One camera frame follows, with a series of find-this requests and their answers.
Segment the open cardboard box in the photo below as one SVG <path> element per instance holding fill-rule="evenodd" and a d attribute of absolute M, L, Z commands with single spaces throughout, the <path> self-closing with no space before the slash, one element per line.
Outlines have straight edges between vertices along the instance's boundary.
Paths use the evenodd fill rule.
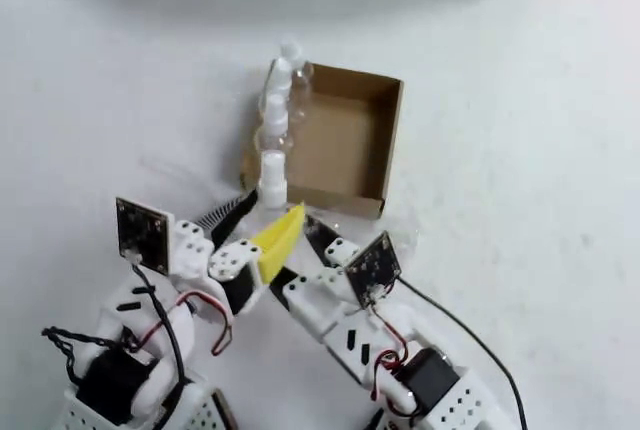
<path fill-rule="evenodd" d="M 382 214 L 403 83 L 314 64 L 307 118 L 294 129 L 288 200 L 367 218 Z M 242 181 L 253 188 L 259 158 L 249 146 Z"/>

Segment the yellow object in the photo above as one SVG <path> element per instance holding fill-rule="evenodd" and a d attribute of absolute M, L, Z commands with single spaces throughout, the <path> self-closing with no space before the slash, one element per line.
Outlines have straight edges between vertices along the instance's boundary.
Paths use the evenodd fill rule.
<path fill-rule="evenodd" d="M 251 241 L 262 249 L 258 260 L 260 277 L 271 283 L 293 250 L 304 224 L 304 205 L 298 205 L 273 222 Z"/>

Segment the clear plastic bottle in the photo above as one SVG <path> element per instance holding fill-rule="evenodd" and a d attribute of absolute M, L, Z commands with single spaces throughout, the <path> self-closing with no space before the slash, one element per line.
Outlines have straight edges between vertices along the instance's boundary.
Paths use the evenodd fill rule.
<path fill-rule="evenodd" d="M 260 158 L 258 202 L 236 227 L 238 238 L 251 238 L 287 211 L 286 155 L 279 150 L 266 150 Z"/>
<path fill-rule="evenodd" d="M 282 57 L 276 58 L 275 62 L 273 62 L 273 66 L 271 67 L 271 71 L 269 72 L 269 76 L 267 77 L 264 91 L 262 92 L 262 95 L 260 95 L 258 109 L 262 118 L 264 118 L 267 96 L 281 95 L 282 98 L 285 99 L 285 102 L 289 101 L 292 74 L 293 69 L 291 64 Z"/>
<path fill-rule="evenodd" d="M 291 151 L 293 138 L 289 134 L 289 112 L 282 95 L 267 95 L 262 125 L 256 131 L 254 145 L 258 155 L 265 150 L 279 150 L 285 155 Z"/>
<path fill-rule="evenodd" d="M 292 68 L 290 119 L 293 125 L 302 123 L 309 111 L 313 90 L 313 65 L 307 61 L 302 47 L 291 37 L 285 37 L 280 44 L 280 58 Z"/>

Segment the white tabletop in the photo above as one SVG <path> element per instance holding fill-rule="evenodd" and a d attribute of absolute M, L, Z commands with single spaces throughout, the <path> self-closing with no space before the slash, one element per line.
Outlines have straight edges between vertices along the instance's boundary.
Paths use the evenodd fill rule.
<path fill-rule="evenodd" d="M 39 331 L 91 331 L 126 274 L 115 195 L 191 218 L 232 194 L 292 32 L 314 61 L 406 82 L 386 212 L 419 228 L 407 279 L 503 358 L 530 428 L 635 428 L 639 28 L 638 0 L 0 0 L 0 427 L 59 410 L 64 359 Z M 369 416 L 271 299 L 234 336 L 200 367 L 242 428 Z"/>

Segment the black wire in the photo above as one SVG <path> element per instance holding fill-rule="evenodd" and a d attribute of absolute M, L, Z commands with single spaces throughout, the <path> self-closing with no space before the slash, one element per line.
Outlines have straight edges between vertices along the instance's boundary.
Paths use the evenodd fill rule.
<path fill-rule="evenodd" d="M 502 361 L 497 357 L 497 355 L 491 351 L 491 349 L 487 346 L 487 344 L 484 343 L 480 339 L 480 337 L 478 337 L 473 332 L 473 330 L 471 330 L 462 320 L 460 320 L 458 317 L 456 317 L 453 313 L 451 313 L 449 310 L 447 310 L 441 304 L 436 302 L 433 298 L 431 298 L 428 295 L 425 295 L 424 293 L 422 293 L 416 287 L 414 287 L 409 282 L 407 282 L 404 278 L 398 277 L 398 281 L 401 284 L 403 284 L 405 287 L 407 287 L 409 290 L 411 290 L 413 293 L 415 293 L 418 297 L 420 297 L 423 300 L 425 300 L 426 302 L 430 303 L 431 305 L 436 307 L 438 310 L 440 310 L 442 313 L 444 313 L 447 317 L 449 317 L 451 320 L 453 320 L 458 325 L 460 325 L 460 327 L 465 332 L 467 332 L 469 334 L 469 336 L 471 338 L 473 338 L 476 341 L 476 343 L 478 345 L 480 345 L 480 347 L 482 347 L 482 349 L 485 352 L 487 352 L 487 354 L 496 363 L 496 365 L 500 368 L 500 370 L 502 370 L 502 373 L 504 373 L 505 377 L 507 377 L 507 380 L 509 381 L 509 385 L 511 385 L 511 390 L 513 391 L 513 396 L 516 399 L 516 405 L 518 406 L 518 415 L 520 417 L 520 426 L 522 427 L 522 430 L 528 430 L 527 418 L 526 418 L 526 416 L 524 414 L 524 404 L 522 403 L 522 397 L 520 397 L 520 391 L 518 390 L 518 386 L 516 385 L 516 381 L 514 380 L 513 375 L 511 375 L 511 372 L 509 372 L 509 370 L 504 365 L 504 363 L 502 363 Z"/>
<path fill-rule="evenodd" d="M 76 386 L 79 386 L 82 379 L 78 377 L 74 371 L 74 365 L 76 363 L 76 357 L 73 353 L 73 344 L 66 342 L 63 338 L 68 340 L 75 340 L 82 343 L 95 343 L 100 347 L 106 347 L 114 349 L 116 347 L 123 347 L 127 350 L 136 349 L 135 344 L 127 341 L 116 342 L 115 340 L 109 340 L 108 338 L 92 337 L 85 335 L 84 333 L 74 333 L 64 328 L 48 327 L 42 330 L 41 335 L 47 337 L 62 354 L 67 357 L 66 367 L 69 381 Z"/>
<path fill-rule="evenodd" d="M 171 326 L 171 322 L 169 321 L 169 316 L 167 315 L 167 312 L 162 306 L 162 303 L 160 303 L 160 300 L 158 300 L 158 297 L 156 297 L 155 287 L 151 285 L 147 276 L 142 272 L 142 270 L 140 270 L 140 268 L 137 265 L 132 264 L 131 269 L 138 277 L 140 277 L 140 279 L 144 283 L 144 286 L 147 287 L 147 291 L 149 293 L 149 297 L 151 297 L 151 303 L 153 304 L 153 308 L 155 308 L 156 313 L 160 318 L 160 322 L 162 322 L 162 325 L 167 330 L 167 335 L 169 335 L 169 340 L 171 341 L 171 348 L 173 349 L 173 354 L 176 359 L 176 368 L 178 371 L 178 383 L 176 385 L 175 398 L 172 398 L 170 400 L 166 411 L 162 415 L 162 418 L 158 420 L 158 422 L 154 425 L 152 429 L 152 430 L 160 430 L 164 428 L 165 424 L 167 423 L 169 418 L 171 418 L 171 415 L 173 415 L 173 412 L 178 406 L 178 402 L 180 401 L 180 397 L 182 396 L 182 390 L 187 384 L 187 377 L 184 372 L 184 362 L 182 360 L 182 354 L 180 353 L 180 345 L 178 344 L 178 339 L 176 338 L 176 334 L 173 331 L 173 327 Z"/>

